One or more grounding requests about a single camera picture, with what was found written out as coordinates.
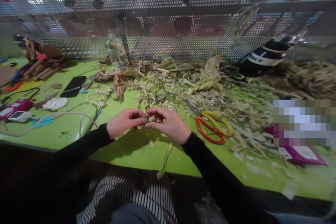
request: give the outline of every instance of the green tabletop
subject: green tabletop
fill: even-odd
[[[107,106],[97,119],[97,124],[108,122],[113,116],[126,108],[137,107],[137,98],[139,94],[136,91],[126,91],[125,99],[122,103],[110,99],[112,106]],[[180,117],[186,125],[201,136],[198,132],[193,118],[189,118],[184,110],[177,110]],[[149,140],[154,142],[154,148],[149,144]],[[286,172],[272,167],[265,159],[260,159],[249,153],[256,160],[251,161],[246,157],[243,161],[237,159],[229,150],[234,143],[226,139],[224,145],[215,145],[207,140],[205,144],[210,150],[246,185],[259,189],[265,189],[275,192],[282,192],[285,185],[294,183],[298,185],[296,195],[316,198],[321,200],[331,200],[331,193],[336,186],[336,170],[332,166],[307,166],[305,169],[297,168],[291,165],[285,168],[294,179],[286,175]],[[162,167],[163,156],[166,153],[169,139],[159,132],[151,129],[142,128],[136,133],[129,130],[123,136],[118,138],[113,144],[97,151],[91,158],[97,161],[106,162],[118,166],[134,167],[149,170],[160,170]],[[324,155],[322,157],[332,162],[335,156]],[[285,167],[279,158],[271,158],[271,162],[276,162]],[[259,168],[264,174],[255,174],[247,168],[247,163]],[[200,177],[191,159],[186,156],[182,148],[174,145],[167,162],[167,172],[185,174]]]
[[[19,59],[12,59],[12,60],[8,60],[2,65],[5,65],[6,63],[9,64],[10,62],[17,62],[18,64],[25,64],[26,61],[27,61],[26,59],[21,60],[21,61]],[[39,85],[41,85],[40,89],[43,92],[48,87],[50,87],[55,82],[57,82],[57,83],[62,83],[62,89],[50,88],[47,92],[40,94],[38,96],[35,96],[34,99],[37,100],[36,102],[43,101],[45,97],[57,91],[58,91],[58,94],[55,98],[59,98],[61,92],[65,89],[65,87],[68,85],[68,83],[71,81],[71,79],[75,75],[89,77],[90,75],[96,72],[96,70],[93,70],[96,65],[97,63],[94,61],[87,62],[87,63],[73,62],[72,67],[64,69],[65,71],[64,73],[58,72],[44,82],[38,81],[38,82],[24,83],[16,91],[13,91],[11,93],[27,90],[33,87],[38,87]],[[10,95],[11,93],[1,95],[0,99],[3,99],[5,96]],[[23,97],[25,94],[26,93],[14,94],[8,100],[7,104],[11,104],[20,98],[28,98],[29,96]],[[86,101],[87,97],[88,97],[87,94],[79,93],[76,97],[68,98],[69,101],[66,104],[66,106],[58,109],[55,112],[64,112],[65,110],[71,107],[74,107],[75,105],[81,102]],[[84,113],[84,111],[88,108],[88,106],[89,106],[89,103],[79,105],[77,108],[73,109],[72,112]],[[100,107],[97,107],[96,105],[92,105],[89,108],[89,110],[86,112],[86,114],[90,116],[92,119],[94,119],[98,113],[99,108]],[[29,112],[31,112],[33,116],[36,118],[43,117],[51,113],[55,113],[52,111],[37,110],[34,107],[31,108]],[[39,127],[39,128],[35,128],[31,130],[30,132],[28,132],[26,135],[22,137],[13,137],[13,136],[0,134],[0,139],[7,141],[7,142],[11,142],[13,144],[28,145],[33,148],[48,148],[52,150],[59,150],[69,145],[70,143],[76,141],[79,138],[80,119],[81,119],[81,115],[79,114],[66,114],[58,118],[54,118],[51,124],[49,125],[45,125],[43,127]],[[25,123],[11,121],[7,123],[7,127],[11,132],[23,133],[30,127],[31,121],[32,120],[29,120]],[[87,132],[90,125],[91,125],[91,120],[87,117],[84,117],[82,119],[82,124],[81,124],[81,135],[84,135]]]
[[[40,84],[42,84],[41,90],[44,91],[56,81],[58,83],[62,83],[63,90],[70,82],[72,77],[76,75],[85,75],[88,77],[97,72],[97,70],[94,70],[95,66],[95,62],[77,62],[76,66],[66,69],[65,73],[57,73],[46,82],[40,81],[24,84],[18,89],[18,91],[39,86]],[[108,85],[110,84],[102,84],[101,88],[105,89],[108,87]],[[37,102],[43,100],[44,97],[54,92],[56,92],[56,90],[49,89],[49,91],[45,94],[37,96]],[[89,89],[89,93],[94,92],[95,89]],[[99,115],[96,121],[97,124],[99,125],[108,122],[113,116],[118,114],[123,109],[137,107],[138,96],[138,92],[127,90],[125,92],[124,101],[120,103],[113,100],[115,97],[115,94],[113,94],[112,98],[109,99],[109,102],[112,106],[107,105],[102,110],[102,113]],[[9,102],[14,102],[20,98],[22,98],[22,95],[14,95]],[[87,100],[87,98],[88,96],[86,94],[78,94],[77,97],[69,98],[68,104],[58,111],[60,112],[67,110],[77,105],[78,103]],[[88,105],[80,105],[74,109],[74,112],[84,112],[87,107]],[[99,108],[97,107],[91,107],[87,111],[87,115],[94,118],[98,109]],[[36,110],[34,108],[32,108],[30,112],[32,112],[36,117],[41,117],[51,113],[43,110]],[[195,125],[195,120],[193,118],[189,118],[188,113],[185,113],[184,110],[178,109],[177,112],[184,120],[186,125],[200,136]],[[59,118],[55,118],[50,125],[33,129],[23,137],[16,138],[0,134],[0,139],[12,143],[33,146],[36,148],[59,150],[79,138],[80,118],[81,115],[63,115]],[[82,135],[87,131],[90,124],[90,120],[84,117],[82,121]],[[10,131],[21,133],[30,127],[30,122],[9,122],[7,127]],[[68,131],[68,134],[62,136],[60,133],[62,131]],[[154,142],[154,148],[149,144],[149,140]],[[160,170],[168,142],[169,139],[165,135],[160,134],[154,130],[142,128],[136,133],[134,133],[132,130],[129,130],[113,144],[97,151],[91,158],[97,161],[119,166]],[[227,139],[224,145],[215,145],[206,140],[205,144],[246,186],[275,192],[282,192],[286,184],[294,183],[298,185],[298,192],[296,195],[328,201],[331,200],[331,194],[334,193],[334,188],[336,186],[336,170],[334,168],[336,165],[336,157],[335,155],[330,155],[329,153],[324,152],[323,148],[319,149],[319,154],[330,165],[307,166],[305,169],[299,169],[294,166],[285,168],[285,170],[294,177],[293,179],[288,177],[284,171],[273,168],[272,165],[270,165],[264,159],[254,157],[256,162],[253,162],[245,157],[243,161],[238,160],[229,150],[234,145],[230,139]],[[270,158],[270,160],[271,162],[276,162],[282,167],[285,167],[279,158]],[[255,174],[250,171],[246,166],[247,163],[263,171],[263,174]],[[182,148],[177,145],[174,145],[170,153],[166,171],[200,177],[200,173],[191,159],[186,156]]]

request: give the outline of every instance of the bottle lid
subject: bottle lid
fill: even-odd
[[[280,34],[273,38],[273,41],[282,43],[282,44],[293,44],[294,40],[296,39],[295,35],[287,35],[287,34]]]

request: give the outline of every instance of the blue paper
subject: blue paper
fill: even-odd
[[[42,122],[40,122],[39,125],[37,125],[35,128],[39,128],[48,124],[51,124],[51,121],[53,120],[53,117],[47,117],[46,119],[43,119]],[[32,127],[38,120],[34,120],[31,122],[30,126]]]
[[[88,91],[82,88],[81,90],[79,90],[79,93],[88,93]]]

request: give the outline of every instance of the red and yellow scissors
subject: red and yellow scissors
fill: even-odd
[[[205,139],[207,139],[209,142],[214,143],[214,144],[222,145],[222,144],[225,144],[225,138],[224,138],[224,136],[231,137],[233,135],[232,127],[231,127],[231,125],[229,124],[229,122],[225,118],[217,115],[216,113],[210,112],[210,111],[201,112],[196,107],[194,107],[190,102],[188,102],[187,100],[184,100],[184,101],[195,112],[195,114],[197,115],[197,117],[195,119],[197,129],[201,133],[201,135]],[[217,128],[217,130],[215,131],[215,129],[213,127],[211,127],[209,124],[207,124],[202,119],[202,116],[205,116],[206,118],[208,118],[213,123],[213,125]],[[228,133],[226,133],[226,132],[224,132],[222,130],[222,127],[215,121],[215,119],[221,121],[222,123],[224,123],[226,125],[226,127],[228,128]],[[205,134],[203,132],[203,130],[201,129],[200,121],[201,121],[201,123],[205,127],[207,127],[209,130],[211,130],[212,132],[214,132],[217,136],[219,136],[220,137],[220,141],[213,140],[207,134]]]

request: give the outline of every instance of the black phone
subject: black phone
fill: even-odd
[[[85,80],[86,80],[85,76],[73,77],[70,83],[64,89],[64,91],[61,93],[60,97],[69,98],[77,96],[79,93],[78,91],[82,88],[82,85],[85,82]]]

